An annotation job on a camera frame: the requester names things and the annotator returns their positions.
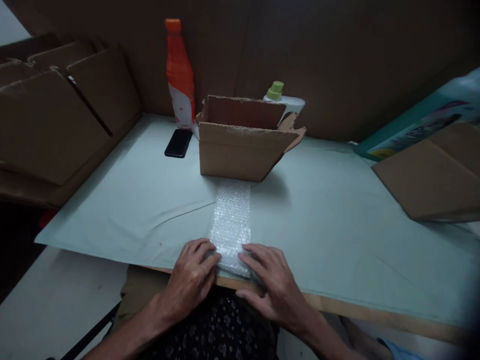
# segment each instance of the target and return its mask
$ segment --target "hand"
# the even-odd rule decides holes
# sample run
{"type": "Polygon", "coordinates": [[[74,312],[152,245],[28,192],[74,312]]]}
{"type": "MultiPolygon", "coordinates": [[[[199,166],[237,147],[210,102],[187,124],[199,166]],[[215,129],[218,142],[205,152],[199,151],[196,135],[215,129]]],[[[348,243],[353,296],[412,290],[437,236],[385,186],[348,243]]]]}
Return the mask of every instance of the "hand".
{"type": "Polygon", "coordinates": [[[281,250],[260,244],[245,244],[243,249],[258,259],[245,253],[238,254],[240,260],[263,282],[266,294],[260,297],[251,290],[242,289],[236,292],[239,298],[249,302],[265,318],[294,333],[318,316],[318,311],[310,307],[303,297],[281,250]]]}
{"type": "Polygon", "coordinates": [[[216,249],[207,238],[189,241],[183,247],[160,297],[160,308],[173,324],[186,318],[207,297],[215,281],[215,265],[222,256],[216,252],[204,258],[216,249]]]}

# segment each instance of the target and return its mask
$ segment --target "teal plastic bottle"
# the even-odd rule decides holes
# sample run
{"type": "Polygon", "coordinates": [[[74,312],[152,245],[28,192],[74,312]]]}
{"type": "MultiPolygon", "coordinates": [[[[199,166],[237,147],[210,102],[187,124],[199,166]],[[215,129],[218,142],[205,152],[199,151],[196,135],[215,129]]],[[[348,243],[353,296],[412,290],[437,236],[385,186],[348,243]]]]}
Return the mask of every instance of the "teal plastic bottle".
{"type": "Polygon", "coordinates": [[[380,161],[457,121],[480,124],[480,67],[447,82],[353,149],[380,161]]]}

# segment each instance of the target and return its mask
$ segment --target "orange bottle cap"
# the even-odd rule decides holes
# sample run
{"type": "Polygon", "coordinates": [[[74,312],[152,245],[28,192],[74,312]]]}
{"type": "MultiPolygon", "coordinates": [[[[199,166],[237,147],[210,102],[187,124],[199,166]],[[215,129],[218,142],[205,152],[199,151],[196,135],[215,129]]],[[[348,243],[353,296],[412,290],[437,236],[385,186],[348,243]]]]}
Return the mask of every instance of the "orange bottle cap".
{"type": "Polygon", "coordinates": [[[180,34],[182,32],[180,19],[165,19],[165,27],[171,34],[180,34]]]}

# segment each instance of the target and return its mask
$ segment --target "smartphone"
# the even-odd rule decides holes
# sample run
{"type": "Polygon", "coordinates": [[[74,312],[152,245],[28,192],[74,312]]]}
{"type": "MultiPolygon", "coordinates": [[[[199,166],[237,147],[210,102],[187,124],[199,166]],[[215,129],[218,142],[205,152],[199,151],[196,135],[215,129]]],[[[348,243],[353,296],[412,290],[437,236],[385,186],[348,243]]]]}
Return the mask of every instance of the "smartphone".
{"type": "Polygon", "coordinates": [[[192,132],[190,130],[177,129],[173,132],[170,142],[166,146],[165,156],[171,158],[184,158],[189,148],[192,132]]]}

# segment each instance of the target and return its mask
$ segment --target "table edge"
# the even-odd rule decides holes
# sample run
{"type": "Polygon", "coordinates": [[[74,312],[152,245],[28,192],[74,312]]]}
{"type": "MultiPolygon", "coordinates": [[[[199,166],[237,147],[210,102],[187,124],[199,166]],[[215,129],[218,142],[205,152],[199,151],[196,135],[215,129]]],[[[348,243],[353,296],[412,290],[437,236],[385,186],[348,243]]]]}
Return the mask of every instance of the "table edge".
{"type": "MultiPolygon", "coordinates": [[[[144,266],[163,273],[172,273],[172,269],[164,267],[144,266]]],[[[215,284],[233,290],[254,289],[254,285],[246,280],[217,276],[215,284]]],[[[424,336],[454,345],[464,345],[465,340],[471,335],[468,329],[423,318],[403,315],[391,311],[374,309],[350,302],[337,300],[331,297],[303,293],[306,301],[315,309],[388,326],[397,330],[424,336]]]]}

